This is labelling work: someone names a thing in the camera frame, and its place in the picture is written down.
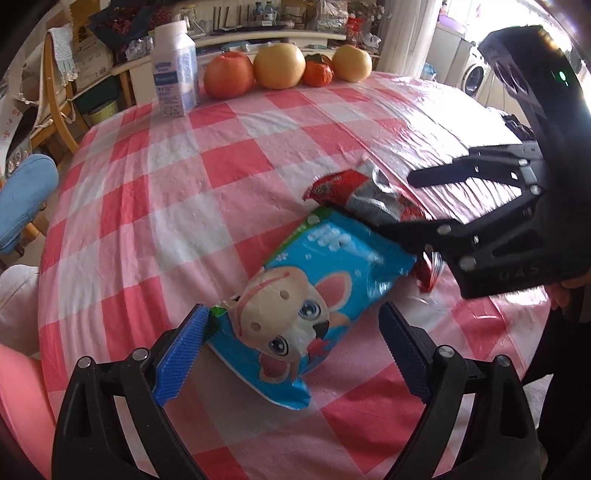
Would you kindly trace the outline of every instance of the water bottle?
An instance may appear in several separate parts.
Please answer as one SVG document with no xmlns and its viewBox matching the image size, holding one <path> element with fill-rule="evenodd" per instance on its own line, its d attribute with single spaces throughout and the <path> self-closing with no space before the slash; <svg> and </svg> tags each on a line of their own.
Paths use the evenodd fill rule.
<svg viewBox="0 0 591 480">
<path fill-rule="evenodd" d="M 263 20 L 275 21 L 275 10 L 273 10 L 273 4 L 271 2 L 267 2 L 263 10 Z"/>
<path fill-rule="evenodd" d="M 260 22 L 262 20 L 263 9 L 262 9 L 262 2 L 255 3 L 255 11 L 252 13 L 255 22 Z"/>
</svg>

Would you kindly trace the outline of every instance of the person's hand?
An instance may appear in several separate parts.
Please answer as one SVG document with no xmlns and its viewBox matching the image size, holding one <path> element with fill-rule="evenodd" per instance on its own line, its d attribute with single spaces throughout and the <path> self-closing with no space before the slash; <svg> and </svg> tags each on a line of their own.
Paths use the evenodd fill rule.
<svg viewBox="0 0 591 480">
<path fill-rule="evenodd" d="M 558 307 L 566 307 L 570 303 L 570 290 L 582 287 L 587 283 L 591 283 L 591 270 L 579 278 L 544 286 L 550 299 L 550 308 L 556 310 Z"/>
</svg>

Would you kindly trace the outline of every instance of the blue snack bag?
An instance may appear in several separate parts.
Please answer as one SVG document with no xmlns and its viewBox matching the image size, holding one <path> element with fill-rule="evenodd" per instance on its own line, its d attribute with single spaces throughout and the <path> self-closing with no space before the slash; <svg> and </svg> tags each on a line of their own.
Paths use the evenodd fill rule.
<svg viewBox="0 0 591 480">
<path fill-rule="evenodd" d="M 209 344 L 271 402 L 310 403 L 302 379 L 415 257 L 356 220 L 320 207 L 281 244 L 240 296 L 211 309 Z"/>
</svg>

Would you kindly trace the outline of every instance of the pink chair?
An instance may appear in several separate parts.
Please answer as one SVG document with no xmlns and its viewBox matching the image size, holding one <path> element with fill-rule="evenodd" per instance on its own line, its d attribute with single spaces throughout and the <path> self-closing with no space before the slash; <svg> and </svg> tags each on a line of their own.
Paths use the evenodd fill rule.
<svg viewBox="0 0 591 480">
<path fill-rule="evenodd" d="M 51 479 L 55 431 L 41 362 L 0 345 L 0 478 Z"/>
</svg>

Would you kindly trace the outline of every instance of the blue gripper pad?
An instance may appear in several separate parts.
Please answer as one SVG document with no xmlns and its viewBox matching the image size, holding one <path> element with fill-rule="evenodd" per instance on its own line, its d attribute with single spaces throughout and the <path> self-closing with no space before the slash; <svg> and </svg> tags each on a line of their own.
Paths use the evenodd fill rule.
<svg viewBox="0 0 591 480">
<path fill-rule="evenodd" d="M 404 383 L 410 393 L 427 403 L 431 398 L 431 390 L 427 375 L 433 352 L 428 353 L 428 346 L 420 345 L 419 341 L 401 313 L 390 303 L 384 303 L 378 314 L 379 331 L 381 332 Z"/>
<path fill-rule="evenodd" d="M 156 384 L 152 392 L 158 405 L 178 396 L 204 343 L 209 309 L 197 305 L 178 328 L 176 338 L 156 365 Z"/>
</svg>

